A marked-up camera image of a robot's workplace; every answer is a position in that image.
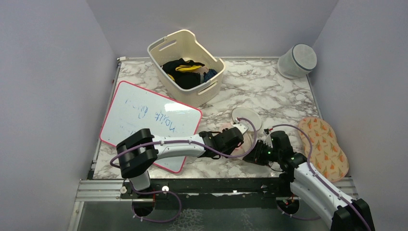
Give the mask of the yellow black bra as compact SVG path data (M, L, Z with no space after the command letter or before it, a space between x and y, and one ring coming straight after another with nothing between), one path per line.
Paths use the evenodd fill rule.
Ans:
M193 80L201 82L201 74L198 72L205 64L193 60L183 59L168 62L162 65L164 72L175 82L182 80Z

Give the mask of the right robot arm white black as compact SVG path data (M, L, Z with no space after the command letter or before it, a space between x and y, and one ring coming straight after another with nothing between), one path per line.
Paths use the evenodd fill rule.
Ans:
M243 160L261 166L278 163L282 170L278 191L285 196L300 197L331 231L375 229L369 205L363 199L352 198L324 178L303 154L293 150L284 131L274 131L265 141L258 140Z

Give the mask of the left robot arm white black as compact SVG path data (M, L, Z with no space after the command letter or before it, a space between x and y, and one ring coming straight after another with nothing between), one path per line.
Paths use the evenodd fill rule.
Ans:
M189 137L155 136L148 128L132 134L116 146L116 168L121 177L133 184L133 192L138 197L151 193L148 168L156 161L172 157L212 158L231 157L231 153L244 143L247 126L235 124L221 132L202 131Z

